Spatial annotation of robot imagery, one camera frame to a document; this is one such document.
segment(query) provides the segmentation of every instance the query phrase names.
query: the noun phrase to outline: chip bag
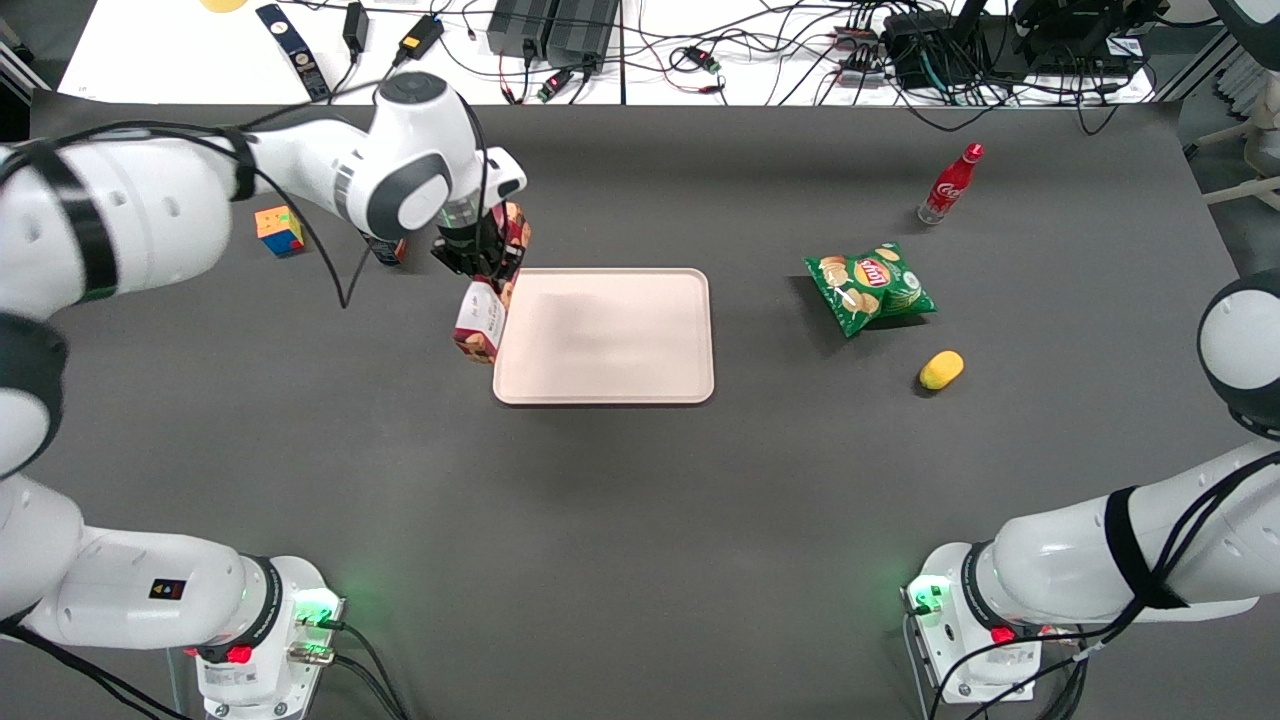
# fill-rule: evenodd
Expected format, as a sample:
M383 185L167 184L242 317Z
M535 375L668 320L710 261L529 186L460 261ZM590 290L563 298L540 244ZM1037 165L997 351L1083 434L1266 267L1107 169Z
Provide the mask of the chip bag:
M896 242L886 242L854 258L805 258L804 264L840 320L845 337L854 337L876 318L920 315L937 310L933 299L920 286L920 279L902 260L902 251Z

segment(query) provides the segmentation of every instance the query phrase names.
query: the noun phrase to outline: coca-cola bottle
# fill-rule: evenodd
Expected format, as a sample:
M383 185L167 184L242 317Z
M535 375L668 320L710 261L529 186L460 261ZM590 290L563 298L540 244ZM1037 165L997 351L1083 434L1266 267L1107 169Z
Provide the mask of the coca-cola bottle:
M942 222L956 200L964 195L964 190L969 187L969 181L973 179L973 167L978 164L978 160L982 160L982 145L974 142L965 149L959 160L942 170L937 182L933 183L933 190L929 191L929 197L915 209L922 223L936 225Z

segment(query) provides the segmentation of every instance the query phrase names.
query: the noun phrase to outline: sticker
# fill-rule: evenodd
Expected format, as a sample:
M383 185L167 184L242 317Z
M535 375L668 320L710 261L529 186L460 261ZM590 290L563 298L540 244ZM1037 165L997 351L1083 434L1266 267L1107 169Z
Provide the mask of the sticker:
M1142 45L1135 37L1108 37L1107 53L1119 58L1142 58Z
M854 266L854 274L858 277L858 282L868 287L884 287L888 284L888 269L872 259L859 260Z
M151 580L150 600L182 600L182 592L187 589L186 580L165 580L156 578Z
M214 688L232 688L257 683L257 665L205 665L205 684Z

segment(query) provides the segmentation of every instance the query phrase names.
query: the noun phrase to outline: black strap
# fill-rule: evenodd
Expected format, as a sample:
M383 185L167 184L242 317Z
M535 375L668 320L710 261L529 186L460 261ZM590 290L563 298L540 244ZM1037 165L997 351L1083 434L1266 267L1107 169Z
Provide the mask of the black strap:
M253 150L250 149L248 141L244 140L244 133L239 128L221 126L216 129L218 135L225 137L232 150L236 151L236 195L232 196L232 202L248 200L253 197L253 174L257 169L257 163L253 160Z
M19 610L8 618L0 619L0 635L15 637L14 633L22 628L22 621L26 620L27 615L31 615L38 605L40 603L37 602L26 610Z
M106 232L106 224L88 188L58 156L52 145L33 140L13 150L23 155L45 179L72 225L81 261L84 264L84 293L79 301L88 302L115 295L120 278L115 266L115 251L111 249L111 236Z
M1107 533L1107 548L1111 550L1111 559L1129 584L1133 596L1147 607L1156 610L1172 610L1187 607L1183 598L1174 594L1169 585L1157 583L1147 568L1147 559L1138 546L1138 536L1133 532L1133 520L1129 518L1129 496L1137 486L1117 489L1107 497L1106 520L1103 521Z

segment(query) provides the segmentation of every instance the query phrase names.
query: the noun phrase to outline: tray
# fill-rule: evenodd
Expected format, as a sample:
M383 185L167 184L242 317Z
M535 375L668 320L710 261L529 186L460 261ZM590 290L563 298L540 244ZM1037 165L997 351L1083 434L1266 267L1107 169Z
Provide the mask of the tray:
M508 405L694 405L716 388L707 275L525 268L493 393Z

